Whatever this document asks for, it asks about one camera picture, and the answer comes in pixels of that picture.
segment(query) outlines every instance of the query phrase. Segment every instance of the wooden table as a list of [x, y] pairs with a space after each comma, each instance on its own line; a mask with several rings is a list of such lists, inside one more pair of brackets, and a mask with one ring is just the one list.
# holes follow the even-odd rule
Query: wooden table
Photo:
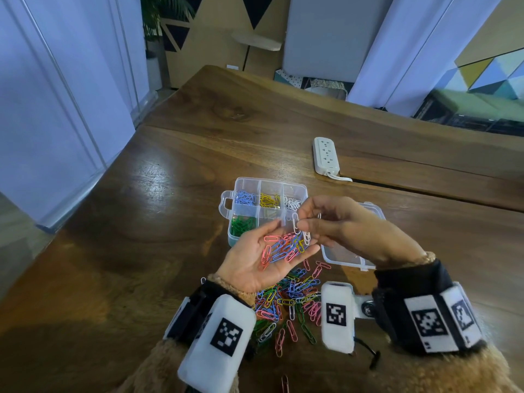
[[[344, 175], [410, 191], [315, 174], [315, 136], [335, 141]], [[462, 283], [524, 387], [522, 148], [521, 138], [403, 119], [205, 67], [148, 117], [0, 303], [3, 391], [117, 386], [224, 258], [219, 197], [240, 176], [379, 205]], [[372, 273], [352, 268], [321, 279], [350, 281], [360, 293], [375, 284]], [[372, 322], [357, 320], [356, 333], [386, 345]], [[268, 350], [243, 364], [240, 389], [278, 391], [286, 373], [294, 391], [358, 391], [369, 360], [360, 348], [348, 358], [299, 335], [283, 358]]]

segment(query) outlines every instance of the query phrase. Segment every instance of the green cushion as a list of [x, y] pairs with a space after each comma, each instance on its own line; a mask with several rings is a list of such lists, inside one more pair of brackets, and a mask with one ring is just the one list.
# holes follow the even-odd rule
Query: green cushion
[[524, 104], [518, 100], [499, 98], [494, 95], [475, 94], [498, 110], [499, 118], [524, 122]]
[[498, 119], [498, 111], [476, 96], [466, 92], [435, 90], [433, 96], [445, 105], [452, 113], [469, 117]]

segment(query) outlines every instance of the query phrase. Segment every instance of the power strip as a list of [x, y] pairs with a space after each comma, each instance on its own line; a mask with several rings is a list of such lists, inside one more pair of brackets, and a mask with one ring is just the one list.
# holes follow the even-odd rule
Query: power strip
[[338, 181], [350, 181], [351, 178], [341, 178], [335, 143], [329, 138], [317, 137], [313, 140], [313, 157], [315, 159], [315, 171]]

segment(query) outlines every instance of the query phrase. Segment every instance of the box handle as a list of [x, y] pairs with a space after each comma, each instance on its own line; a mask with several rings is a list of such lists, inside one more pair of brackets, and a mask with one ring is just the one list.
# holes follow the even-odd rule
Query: box handle
[[220, 205], [219, 205], [220, 215], [226, 219], [229, 219], [230, 214], [231, 214], [231, 210], [228, 210], [226, 208], [226, 200], [228, 198], [233, 199], [233, 190], [226, 190], [225, 192], [222, 192], [222, 195], [220, 196]]

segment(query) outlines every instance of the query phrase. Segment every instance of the plant pot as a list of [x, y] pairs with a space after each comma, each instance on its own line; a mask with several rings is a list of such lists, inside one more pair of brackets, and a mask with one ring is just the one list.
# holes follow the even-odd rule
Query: plant pot
[[162, 76], [158, 58], [153, 52], [146, 54], [147, 78], [149, 79], [149, 89], [157, 91], [162, 88]]

